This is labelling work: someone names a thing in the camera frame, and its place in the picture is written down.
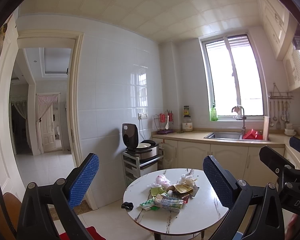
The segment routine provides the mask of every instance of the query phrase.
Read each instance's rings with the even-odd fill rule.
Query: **green soap bottle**
[[[211,111],[210,111],[210,120],[211,121],[218,121],[218,115],[217,115],[217,110],[215,107],[215,103],[213,103]]]

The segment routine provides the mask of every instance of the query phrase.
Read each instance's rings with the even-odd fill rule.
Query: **sheer curtain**
[[[36,109],[36,131],[38,146],[41,154],[44,153],[41,130],[40,130],[40,118],[48,111],[52,104],[58,103],[59,94],[56,95],[37,95],[37,109]]]
[[[15,107],[15,109],[18,111],[18,113],[26,120],[26,137],[27,137],[27,143],[29,147],[31,148],[31,143],[30,143],[30,135],[29,135],[29,126],[28,126],[28,107],[27,107],[27,101],[22,100],[18,101],[18,97],[11,97],[11,103]]]

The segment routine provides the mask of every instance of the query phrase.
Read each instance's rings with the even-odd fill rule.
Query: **white table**
[[[171,184],[175,184],[182,174],[190,169],[168,169],[146,174],[133,181],[126,189],[123,201],[132,202],[133,210],[129,216],[141,227],[154,232],[155,239],[187,240],[217,223],[228,211],[221,205],[215,191],[203,171],[194,170],[196,185],[200,187],[187,204],[183,204],[180,213],[160,208],[156,211],[145,211],[139,204],[150,199],[150,188],[147,185],[155,181],[160,174],[165,174]]]

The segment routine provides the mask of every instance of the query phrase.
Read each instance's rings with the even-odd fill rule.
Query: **blue textured grip pad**
[[[221,204],[224,207],[232,208],[235,202],[233,189],[208,156],[203,160],[203,171],[216,192]]]
[[[86,194],[94,176],[99,169],[99,158],[93,155],[89,162],[80,172],[76,181],[72,184],[69,191],[69,205],[71,208],[81,204],[81,201]]]

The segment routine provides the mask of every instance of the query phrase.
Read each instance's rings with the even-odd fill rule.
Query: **table leg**
[[[161,240],[161,235],[154,233],[154,240]]]

